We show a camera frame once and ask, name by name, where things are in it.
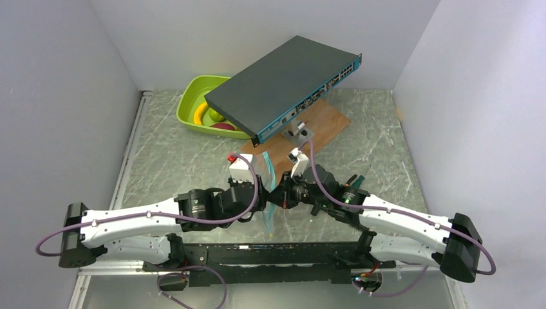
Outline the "clear zip top bag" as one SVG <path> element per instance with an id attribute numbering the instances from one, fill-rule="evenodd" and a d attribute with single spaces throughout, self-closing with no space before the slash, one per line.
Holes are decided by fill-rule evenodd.
<path id="1" fill-rule="evenodd" d="M 267 151 L 264 151 L 255 156 L 255 171 L 257 175 L 261 177 L 262 184 L 267 192 L 270 192 L 276 188 L 276 174 L 274 170 L 274 165 L 271 161 L 270 155 Z M 274 227 L 274 211 L 275 205 L 266 201 L 265 208 L 262 212 L 263 224 L 267 230 L 269 238 L 273 237 L 273 227 Z"/>

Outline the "green toy pear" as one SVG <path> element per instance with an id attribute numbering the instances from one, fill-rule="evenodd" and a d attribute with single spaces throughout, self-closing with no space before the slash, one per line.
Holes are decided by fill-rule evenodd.
<path id="1" fill-rule="evenodd" d="M 207 110 L 209 118 L 214 122 L 223 122 L 225 117 L 215 111 L 213 108 L 208 108 Z"/>

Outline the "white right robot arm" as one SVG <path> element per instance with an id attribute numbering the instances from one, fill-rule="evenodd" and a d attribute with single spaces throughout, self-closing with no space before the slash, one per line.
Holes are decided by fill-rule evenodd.
<path id="1" fill-rule="evenodd" d="M 392 204 L 340 184 L 320 165 L 300 176 L 285 172 L 268 199 L 284 209 L 312 205 L 312 215 L 324 211 L 361 230 L 355 260 L 362 267 L 387 261 L 421 264 L 465 283 L 475 282 L 479 273 L 483 241 L 465 214 L 434 216 Z"/>

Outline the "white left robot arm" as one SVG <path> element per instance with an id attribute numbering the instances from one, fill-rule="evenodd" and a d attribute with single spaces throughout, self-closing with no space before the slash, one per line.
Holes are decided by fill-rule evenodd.
<path id="1" fill-rule="evenodd" d="M 149 205 L 94 211 L 78 202 L 68 206 L 59 266 L 80 268 L 98 259 L 139 259 L 177 270 L 187 260 L 181 232 L 226 229 L 247 222 L 266 207 L 263 182 L 229 180 L 229 188 L 193 189 Z"/>

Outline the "dark red toy fruit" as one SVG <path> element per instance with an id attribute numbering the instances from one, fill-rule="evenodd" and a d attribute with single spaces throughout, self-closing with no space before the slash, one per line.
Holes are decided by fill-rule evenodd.
<path id="1" fill-rule="evenodd" d="M 230 131 L 235 131 L 236 130 L 236 128 L 233 125 L 231 125 L 229 123 L 225 123 L 225 122 L 215 123 L 211 127 L 216 128 L 216 129 L 230 130 Z"/>

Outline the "black rubber mallet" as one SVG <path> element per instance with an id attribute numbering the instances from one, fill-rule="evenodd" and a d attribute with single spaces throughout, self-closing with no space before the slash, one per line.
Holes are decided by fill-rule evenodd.
<path id="1" fill-rule="evenodd" d="M 362 209 L 354 209 L 349 207 L 342 207 L 339 205 L 314 205 L 310 214 L 317 216 L 320 212 L 325 212 L 327 215 L 339 221 L 345 223 L 357 230 L 367 232 L 368 227 L 365 227 L 360 223 L 359 216 L 363 213 Z"/>

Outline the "wooden board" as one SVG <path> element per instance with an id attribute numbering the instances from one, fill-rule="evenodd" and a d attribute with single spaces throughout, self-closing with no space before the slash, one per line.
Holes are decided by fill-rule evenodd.
<path id="1" fill-rule="evenodd" d="M 315 153 L 331 142 L 350 123 L 347 117 L 324 100 L 315 102 L 298 115 L 296 119 L 304 123 L 308 136 L 314 143 Z M 259 155 L 266 151 L 274 166 L 276 176 L 281 176 L 283 172 L 289 171 L 293 167 L 288 154 L 293 148 L 297 147 L 291 141 L 290 135 L 283 134 L 285 130 L 285 128 L 281 129 L 266 142 L 256 147 L 249 140 L 241 147 L 241 152 Z"/>

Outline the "yellow toy banana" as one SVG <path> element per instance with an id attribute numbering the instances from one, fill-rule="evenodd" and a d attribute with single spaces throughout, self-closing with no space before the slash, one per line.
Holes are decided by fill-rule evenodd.
<path id="1" fill-rule="evenodd" d="M 193 123 L 199 126 L 203 125 L 203 117 L 208 112 L 208 103 L 202 102 L 194 111 Z"/>

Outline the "lime green plastic tray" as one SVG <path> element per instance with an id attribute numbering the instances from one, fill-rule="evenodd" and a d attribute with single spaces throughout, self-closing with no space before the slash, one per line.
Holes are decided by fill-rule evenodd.
<path id="1" fill-rule="evenodd" d="M 212 121 L 209 118 L 208 113 L 206 113 L 203 117 L 202 126 L 193 123 L 194 111 L 202 102 L 206 102 L 204 96 L 214 88 L 217 88 L 219 85 L 223 84 L 226 80 L 229 80 L 229 77 L 221 75 L 199 75 L 195 77 L 192 81 L 190 81 L 180 98 L 176 110 L 176 116 L 178 120 L 190 130 L 208 135 L 248 140 L 250 137 L 246 133 L 240 131 L 237 128 L 237 125 L 232 124 L 226 119 L 223 122 L 233 125 L 236 128 L 235 131 L 211 127 L 213 124 L 219 122 Z"/>

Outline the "metal stand bracket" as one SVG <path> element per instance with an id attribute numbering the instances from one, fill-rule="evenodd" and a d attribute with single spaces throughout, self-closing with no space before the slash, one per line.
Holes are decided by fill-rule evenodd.
<path id="1" fill-rule="evenodd" d="M 281 134 L 293 145 L 299 147 L 310 141 L 314 133 L 306 126 L 306 124 L 298 119 L 293 119 Z"/>

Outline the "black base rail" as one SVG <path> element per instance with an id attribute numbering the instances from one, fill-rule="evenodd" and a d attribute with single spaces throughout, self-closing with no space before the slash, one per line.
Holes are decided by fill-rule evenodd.
<path id="1" fill-rule="evenodd" d="M 352 275 L 378 261 L 357 250 L 357 242 L 186 244 L 182 266 L 192 266 L 191 287 L 210 286 L 217 271 L 228 284 L 326 281 L 349 284 Z"/>

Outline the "orange handled pliers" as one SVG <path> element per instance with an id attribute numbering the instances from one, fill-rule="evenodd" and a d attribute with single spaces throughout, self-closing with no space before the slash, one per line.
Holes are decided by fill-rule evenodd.
<path id="1" fill-rule="evenodd" d="M 353 174 L 349 179 L 346 181 L 345 185 L 350 186 L 352 182 L 357 178 L 357 174 Z"/>

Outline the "green handled screwdriver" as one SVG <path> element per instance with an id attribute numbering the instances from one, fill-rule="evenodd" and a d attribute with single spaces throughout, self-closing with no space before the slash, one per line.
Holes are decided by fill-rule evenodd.
<path id="1" fill-rule="evenodd" d="M 368 174 L 369 170 L 371 169 L 372 165 L 369 164 L 368 167 L 366 168 L 366 170 L 358 177 L 358 179 L 356 181 L 354 181 L 353 183 L 353 186 L 357 189 L 360 188 L 360 186 L 362 185 L 362 183 L 365 181 L 366 179 L 366 175 Z"/>

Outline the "dark grey network switch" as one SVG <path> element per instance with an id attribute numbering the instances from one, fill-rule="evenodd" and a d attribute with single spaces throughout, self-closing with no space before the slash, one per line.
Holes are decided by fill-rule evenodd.
<path id="1" fill-rule="evenodd" d="M 257 147 L 361 64 L 360 54 L 296 35 L 204 98 Z"/>

